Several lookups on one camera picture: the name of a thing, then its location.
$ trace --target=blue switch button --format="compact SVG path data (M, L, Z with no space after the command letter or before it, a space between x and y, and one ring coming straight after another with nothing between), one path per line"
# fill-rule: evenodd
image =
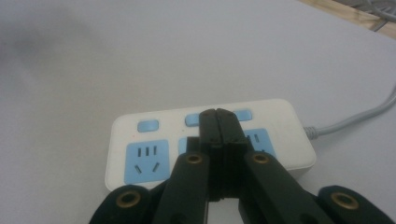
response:
M143 120L137 124L137 131L140 133L155 132L159 127L160 122L157 119Z
M199 114L189 114L185 118L187 127L199 126Z
M236 117L238 118L239 121L246 121L246 120L251 120L251 111L248 109L245 110L235 110L234 111Z

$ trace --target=power strip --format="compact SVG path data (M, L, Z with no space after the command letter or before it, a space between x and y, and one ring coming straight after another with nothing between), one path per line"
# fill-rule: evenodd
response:
M210 108L233 111L255 150L274 155L298 177L312 167L316 154L293 107L284 100L208 105L124 115L113 123L106 186L127 184L152 189L169 178L188 136L198 136L198 116Z

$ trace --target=brass screw hole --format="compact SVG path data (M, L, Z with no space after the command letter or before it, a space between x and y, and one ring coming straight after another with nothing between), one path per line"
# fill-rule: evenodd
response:
M265 164L265 163L267 163L268 161L270 161L270 159L269 159L267 156L262 155L262 154L255 154L255 155L253 155L253 160L254 160L255 162L261 163L261 164Z
M199 155L190 155L187 157L187 162L191 164L197 164L202 162L202 157Z
M349 209L355 210L359 208L359 203L352 196L347 195L342 192L334 192L331 195L332 201L338 204L339 206Z
M141 196L136 190L128 190L117 197L117 206L120 208L129 208L140 202Z

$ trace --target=power cord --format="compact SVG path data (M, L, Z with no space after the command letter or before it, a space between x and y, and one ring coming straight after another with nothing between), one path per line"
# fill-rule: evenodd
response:
M387 111L388 109L390 109L391 107L393 107L395 103L396 103L396 85L393 88L393 91L388 97L388 99L382 105L379 105L373 109L363 111L357 115L354 115L348 119L344 119L328 127L319 128L319 129L315 127L304 127L304 130L308 138L310 140L314 140L322 135L338 132L349 125L357 124L366 119L370 119L372 117L380 115L385 111Z

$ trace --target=electrical outlet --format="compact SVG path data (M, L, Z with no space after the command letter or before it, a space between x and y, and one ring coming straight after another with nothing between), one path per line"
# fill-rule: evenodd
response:
M131 143L126 148L125 184L165 180L170 176L166 140Z
M268 132L265 129L250 129L244 131L245 136L250 140L254 150L263 151L276 157L274 148L271 144ZM178 140L178 154L186 152L187 137Z
M244 131L244 133L253 145L254 150L263 151L276 157L270 136L265 129L250 129Z

